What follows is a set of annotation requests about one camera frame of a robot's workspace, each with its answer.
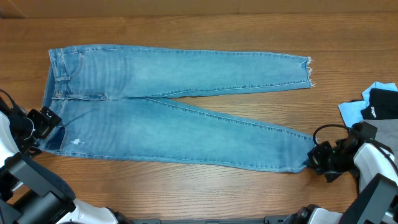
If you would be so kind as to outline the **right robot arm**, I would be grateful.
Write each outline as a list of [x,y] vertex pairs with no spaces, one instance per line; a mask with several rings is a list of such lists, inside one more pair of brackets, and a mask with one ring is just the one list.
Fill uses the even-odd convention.
[[390,147],[376,140],[377,128],[356,123],[347,129],[348,137],[331,146],[315,144],[308,153],[308,166],[333,182],[344,172],[358,180],[358,197],[343,213],[318,205],[302,207],[283,224],[397,224],[397,165]]

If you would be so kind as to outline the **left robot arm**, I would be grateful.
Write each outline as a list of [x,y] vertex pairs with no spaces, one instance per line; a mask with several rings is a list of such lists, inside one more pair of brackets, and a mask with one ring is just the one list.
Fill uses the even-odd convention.
[[58,175],[34,161],[61,118],[48,107],[26,113],[1,101],[1,223],[132,224],[120,212],[78,200]]

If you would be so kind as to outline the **light blue denim jeans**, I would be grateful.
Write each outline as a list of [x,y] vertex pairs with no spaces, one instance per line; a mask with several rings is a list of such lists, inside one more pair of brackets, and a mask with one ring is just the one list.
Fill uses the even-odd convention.
[[305,168],[311,135],[179,102],[310,88],[310,57],[73,45],[49,50],[44,106],[60,118],[41,149],[88,159]]

